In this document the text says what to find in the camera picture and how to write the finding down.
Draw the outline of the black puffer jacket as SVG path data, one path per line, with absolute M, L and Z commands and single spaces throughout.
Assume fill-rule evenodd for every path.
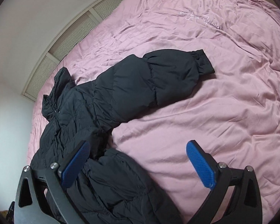
M 182 223 L 171 198 L 126 154 L 108 148 L 111 131 L 147 110 L 188 97 L 214 69 L 204 51 L 130 55 L 77 85 L 62 68 L 42 101 L 47 126 L 31 167 L 60 162 L 81 142 L 90 154 L 67 194 L 89 223 Z

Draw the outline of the beige louvered wall panel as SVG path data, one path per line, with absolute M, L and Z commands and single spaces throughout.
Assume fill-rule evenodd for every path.
M 73 18 L 41 55 L 22 95 L 35 102 L 44 83 L 59 63 L 81 40 L 106 19 L 123 0 L 96 0 Z

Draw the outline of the pink bed cover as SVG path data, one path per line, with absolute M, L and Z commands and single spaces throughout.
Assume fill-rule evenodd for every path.
M 280 10 L 267 1 L 124 0 L 61 61 L 33 110 L 31 163 L 48 122 L 42 101 L 66 68 L 77 84 L 130 55 L 157 50 L 202 50 L 214 69 L 192 93 L 147 110 L 114 128 L 113 148 L 139 164 L 171 198 L 182 223 L 193 217 L 208 189 L 186 155 L 196 140 L 217 161 L 255 169 L 262 222 L 280 209 Z

